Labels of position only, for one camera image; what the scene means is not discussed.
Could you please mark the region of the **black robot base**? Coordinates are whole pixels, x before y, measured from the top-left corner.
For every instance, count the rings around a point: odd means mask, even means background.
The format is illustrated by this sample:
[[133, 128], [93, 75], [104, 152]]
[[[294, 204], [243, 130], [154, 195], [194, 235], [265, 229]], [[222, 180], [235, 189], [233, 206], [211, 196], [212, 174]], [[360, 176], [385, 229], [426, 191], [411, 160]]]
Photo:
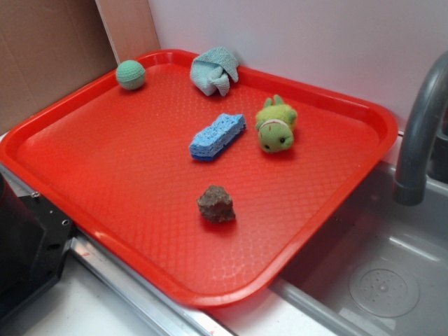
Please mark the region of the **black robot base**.
[[73, 231], [47, 198], [20, 197], [1, 177], [1, 324], [60, 280]]

